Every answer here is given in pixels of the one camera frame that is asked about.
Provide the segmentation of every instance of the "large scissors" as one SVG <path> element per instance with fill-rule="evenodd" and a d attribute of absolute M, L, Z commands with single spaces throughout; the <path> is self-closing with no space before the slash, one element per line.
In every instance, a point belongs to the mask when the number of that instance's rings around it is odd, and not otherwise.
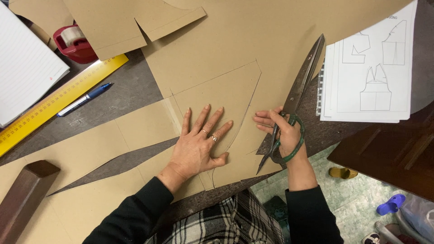
<path fill-rule="evenodd" d="M 313 45 L 312 49 L 309 51 L 306 59 L 304 60 L 304 63 L 301 66 L 301 69 L 293 83 L 288 97 L 286 98 L 283 110 L 280 112 L 280 116 L 282 117 L 286 117 L 287 115 L 289 115 L 288 123 L 291 126 L 294 126 L 296 122 L 300 124 L 301 136 L 297 146 L 288 156 L 282 158 L 279 153 L 280 139 L 276 140 L 277 133 L 279 132 L 279 126 L 275 124 L 273 127 L 273 133 L 271 135 L 270 150 L 267 152 L 267 154 L 264 155 L 261 162 L 259 163 L 258 172 L 256 174 L 259 173 L 262 166 L 264 166 L 265 161 L 269 157 L 271 157 L 271 159 L 275 163 L 281 165 L 285 164 L 294 157 L 294 155 L 303 145 L 306 127 L 304 126 L 303 121 L 300 119 L 300 117 L 296 114 L 296 111 L 300 105 L 301 99 L 303 98 L 304 92 L 306 91 L 308 84 L 312 78 L 313 72 L 315 71 L 319 56 L 321 55 L 322 48 L 324 46 L 324 42 L 324 35 L 321 34 L 321 36 Z"/>

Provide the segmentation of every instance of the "wooden cabinet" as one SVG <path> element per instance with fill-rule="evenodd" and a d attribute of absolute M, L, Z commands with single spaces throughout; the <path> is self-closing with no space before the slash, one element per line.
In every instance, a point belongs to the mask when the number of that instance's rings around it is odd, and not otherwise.
<path fill-rule="evenodd" d="M 434 201 L 434 102 L 344 139 L 328 160 Z"/>

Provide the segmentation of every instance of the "yellow slipper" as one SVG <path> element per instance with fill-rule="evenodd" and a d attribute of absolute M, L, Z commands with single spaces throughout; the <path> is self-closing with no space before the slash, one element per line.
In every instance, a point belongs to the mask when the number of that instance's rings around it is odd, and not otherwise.
<path fill-rule="evenodd" d="M 333 167 L 329 169 L 329 175 L 341 179 L 351 179 L 357 176 L 357 172 L 349 168 Z"/>

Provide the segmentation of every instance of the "tape roll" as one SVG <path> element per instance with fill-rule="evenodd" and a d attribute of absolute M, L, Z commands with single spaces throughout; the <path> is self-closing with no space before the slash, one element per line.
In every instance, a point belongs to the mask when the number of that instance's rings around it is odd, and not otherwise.
<path fill-rule="evenodd" d="M 74 41 L 76 41 L 77 39 L 86 39 L 80 27 L 78 26 L 73 26 L 68 29 L 64 29 L 60 33 L 60 37 L 65 42 L 66 46 L 72 45 Z"/>

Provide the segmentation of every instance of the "yellow ruler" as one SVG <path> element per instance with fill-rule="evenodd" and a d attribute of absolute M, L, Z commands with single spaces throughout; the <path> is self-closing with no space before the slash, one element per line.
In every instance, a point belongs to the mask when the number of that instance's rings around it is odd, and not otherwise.
<path fill-rule="evenodd" d="M 35 104 L 28 112 L 0 132 L 0 156 L 127 61 L 125 54 L 104 61 L 98 60 L 44 100 Z"/>

